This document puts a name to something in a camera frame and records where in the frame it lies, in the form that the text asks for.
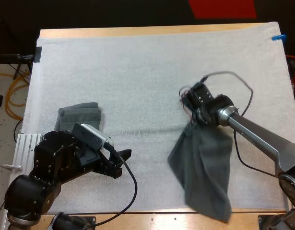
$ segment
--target folded gray cloth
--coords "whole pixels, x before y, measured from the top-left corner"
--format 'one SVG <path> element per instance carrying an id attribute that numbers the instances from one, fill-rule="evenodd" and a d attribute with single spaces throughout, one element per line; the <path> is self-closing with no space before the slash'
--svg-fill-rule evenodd
<path id="1" fill-rule="evenodd" d="M 56 131 L 70 130 L 75 123 L 85 123 L 99 129 L 101 110 L 98 103 L 82 103 L 60 108 L 55 125 Z"/>
<path id="2" fill-rule="evenodd" d="M 168 157 L 185 190 L 186 204 L 206 216 L 227 222 L 232 139 L 215 126 L 188 124 Z"/>

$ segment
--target white heat sink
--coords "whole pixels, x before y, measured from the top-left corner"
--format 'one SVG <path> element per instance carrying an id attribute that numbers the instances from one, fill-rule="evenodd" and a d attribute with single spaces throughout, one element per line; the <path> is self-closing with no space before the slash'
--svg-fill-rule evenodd
<path id="1" fill-rule="evenodd" d="M 13 158 L 13 169 L 11 169 L 10 181 L 11 182 L 21 174 L 28 175 L 33 169 L 34 164 L 34 148 L 41 141 L 41 134 L 18 134 L 17 143 Z M 9 222 L 7 219 L 7 210 L 3 211 L 3 221 L 1 230 L 7 230 Z"/>

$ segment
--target floor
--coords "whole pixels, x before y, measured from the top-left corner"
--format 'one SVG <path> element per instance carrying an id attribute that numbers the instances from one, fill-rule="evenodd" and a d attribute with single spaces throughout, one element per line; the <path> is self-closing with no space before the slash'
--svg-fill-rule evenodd
<path id="1" fill-rule="evenodd" d="M 21 70 L 26 71 L 27 66 L 22 66 Z M 0 72 L 14 74 L 15 70 L 7 64 L 0 64 Z M 5 96 L 9 85 L 12 82 L 10 77 L 0 76 L 0 95 Z M 15 103 L 22 103 L 26 100 L 28 88 L 19 90 L 12 98 Z M 24 108 L 14 109 L 18 115 L 24 115 Z M 4 106 L 0 108 L 0 206 L 4 201 L 4 194 L 7 190 L 10 171 L 1 167 L 2 164 L 12 164 L 15 149 L 15 141 L 13 139 L 13 131 L 18 120 L 14 120 L 5 113 Z"/>

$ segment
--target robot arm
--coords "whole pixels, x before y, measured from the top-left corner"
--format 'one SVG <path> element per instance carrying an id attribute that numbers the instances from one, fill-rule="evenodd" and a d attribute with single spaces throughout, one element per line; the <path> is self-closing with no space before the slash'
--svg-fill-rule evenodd
<path id="1" fill-rule="evenodd" d="M 295 206 L 295 143 L 292 143 L 239 115 L 232 101 L 224 95 L 213 97 L 202 82 L 195 84 L 182 98 L 198 122 L 230 126 L 260 149 L 275 163 L 275 176 L 284 193 Z M 295 229 L 295 210 L 270 221 L 274 230 Z"/>
<path id="2" fill-rule="evenodd" d="M 123 162 L 117 154 L 126 161 L 131 150 L 116 152 L 109 143 L 110 138 L 87 124 L 75 124 L 71 133 L 45 134 L 35 147 L 33 170 L 18 176 L 6 192 L 11 230 L 28 230 L 37 224 L 49 211 L 63 183 L 88 172 L 120 177 Z M 109 159 L 100 151 L 103 147 L 110 151 Z"/>

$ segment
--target yellow cable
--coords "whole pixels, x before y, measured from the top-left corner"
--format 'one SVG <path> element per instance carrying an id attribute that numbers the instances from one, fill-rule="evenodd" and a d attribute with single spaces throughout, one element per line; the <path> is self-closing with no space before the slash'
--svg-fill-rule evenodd
<path id="1" fill-rule="evenodd" d="M 10 92 L 10 97 L 18 90 L 22 89 L 22 88 L 25 88 L 29 86 L 28 84 L 25 84 L 25 85 L 21 85 L 21 86 L 17 86 L 15 89 L 13 89 L 11 92 Z M 12 100 L 10 99 L 9 100 L 10 104 L 15 106 L 15 107 L 23 107 L 26 105 L 26 103 L 23 103 L 23 104 L 15 104 L 14 102 L 12 102 Z"/>
<path id="2" fill-rule="evenodd" d="M 6 77 L 13 77 L 13 75 L 9 74 L 9 73 L 0 73 L 0 76 L 6 76 Z"/>
<path id="3" fill-rule="evenodd" d="M 5 103 L 4 103 L 4 109 L 5 109 L 5 112 L 7 113 L 7 115 L 13 119 L 16 119 L 16 120 L 21 120 L 22 117 L 17 115 L 16 113 L 14 113 L 12 111 L 12 109 L 10 108 L 10 105 L 13 105 L 15 107 L 22 107 L 22 106 L 25 106 L 25 103 L 23 104 L 15 104 L 14 102 L 11 101 L 11 96 L 16 92 L 18 91 L 19 89 L 22 89 L 24 87 L 27 87 L 29 86 L 27 80 L 25 79 L 25 77 L 27 77 L 29 75 L 28 72 L 25 72 L 24 74 L 20 74 L 20 77 L 16 78 L 15 80 L 13 80 L 13 82 L 11 83 L 7 93 L 6 93 L 6 98 L 5 98 Z M 9 73 L 0 73 L 0 76 L 6 76 L 6 77 L 13 77 L 12 74 L 9 74 Z M 20 81 L 23 81 L 24 82 L 24 85 L 20 85 L 20 86 L 17 86 L 15 87 Z"/>

